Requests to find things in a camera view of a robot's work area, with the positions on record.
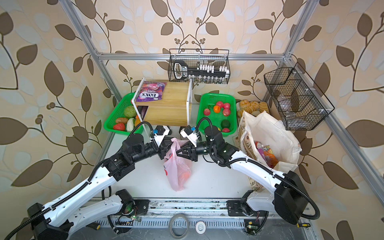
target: black wire basket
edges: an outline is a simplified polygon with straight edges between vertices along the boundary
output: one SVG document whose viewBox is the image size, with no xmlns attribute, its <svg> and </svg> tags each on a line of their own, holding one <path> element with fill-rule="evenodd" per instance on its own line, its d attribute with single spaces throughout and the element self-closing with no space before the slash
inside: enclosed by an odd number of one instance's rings
<svg viewBox="0 0 384 240">
<path fill-rule="evenodd" d="M 231 75 L 229 50 L 176 49 L 169 50 L 169 81 L 228 84 Z"/>
<path fill-rule="evenodd" d="M 305 83 L 303 72 L 296 64 L 293 68 L 278 68 L 264 74 L 265 86 L 286 130 L 313 130 L 335 109 L 310 75 L 313 86 Z"/>
</svg>

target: canvas bag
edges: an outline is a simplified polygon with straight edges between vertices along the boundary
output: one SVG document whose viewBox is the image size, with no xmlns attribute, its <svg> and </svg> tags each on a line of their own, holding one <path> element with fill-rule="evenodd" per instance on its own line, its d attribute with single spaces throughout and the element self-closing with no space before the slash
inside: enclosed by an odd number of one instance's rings
<svg viewBox="0 0 384 240">
<path fill-rule="evenodd" d="M 279 161 L 274 170 L 288 173 L 294 171 L 301 152 L 300 143 L 291 131 L 285 130 L 285 126 L 267 112 L 257 117 L 243 112 L 238 126 L 238 136 L 234 137 L 235 145 L 247 156 L 268 167 L 255 146 L 255 141 L 264 146 L 269 145 L 273 154 Z M 252 189 L 261 191 L 263 186 L 248 177 Z"/>
</svg>

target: green cabbage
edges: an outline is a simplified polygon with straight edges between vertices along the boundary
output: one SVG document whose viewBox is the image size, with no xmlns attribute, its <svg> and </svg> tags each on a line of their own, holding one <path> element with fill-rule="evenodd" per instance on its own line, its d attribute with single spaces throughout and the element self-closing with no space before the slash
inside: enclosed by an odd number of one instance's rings
<svg viewBox="0 0 384 240">
<path fill-rule="evenodd" d="M 124 116 L 126 116 L 127 118 L 133 118 L 136 116 L 136 114 L 136 110 L 132 105 L 124 109 Z"/>
</svg>

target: wooden shelf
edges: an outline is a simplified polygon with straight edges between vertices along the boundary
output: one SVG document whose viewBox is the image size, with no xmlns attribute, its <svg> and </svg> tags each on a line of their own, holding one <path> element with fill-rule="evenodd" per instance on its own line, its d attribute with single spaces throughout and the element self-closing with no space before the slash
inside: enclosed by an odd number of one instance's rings
<svg viewBox="0 0 384 240">
<path fill-rule="evenodd" d="M 189 116 L 192 103 L 189 103 Z M 156 107 L 149 106 L 144 121 L 152 125 L 187 126 L 187 107 Z"/>
<path fill-rule="evenodd" d="M 184 108 L 186 115 L 187 107 L 185 103 L 187 102 L 188 86 L 189 83 L 167 82 L 161 100 L 151 102 L 137 102 L 135 99 L 135 104 L 136 106 Z"/>
</svg>

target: leaf-patterned wallpaper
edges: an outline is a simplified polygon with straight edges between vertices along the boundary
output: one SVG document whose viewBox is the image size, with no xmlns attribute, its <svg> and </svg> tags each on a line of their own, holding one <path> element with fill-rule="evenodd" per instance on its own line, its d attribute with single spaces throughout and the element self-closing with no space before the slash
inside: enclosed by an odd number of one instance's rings
<svg viewBox="0 0 384 240">
<path fill-rule="evenodd" d="M 228 49 L 230 53 L 283 53 L 306 1 L 72 0 L 98 51 L 165 53 L 168 49 Z M 139 81 L 168 80 L 166 61 L 106 61 L 124 95 Z M 262 76 L 274 61 L 230 62 L 230 84 L 194 84 L 194 101 L 208 92 L 262 99 Z"/>
<path fill-rule="evenodd" d="M 378 0 L 320 0 L 293 59 L 335 105 L 346 130 L 384 173 L 384 3 Z M 323 122 L 295 131 L 303 151 L 297 172 L 321 217 L 325 240 L 381 239 L 384 209 Z M 356 213 L 364 221 L 357 220 Z"/>
<path fill-rule="evenodd" d="M 5 237 L 30 205 L 54 199 L 89 175 L 116 99 L 58 1 L 0 1 L 0 35 Z M 28 230 L 17 235 L 30 237 Z"/>
</svg>

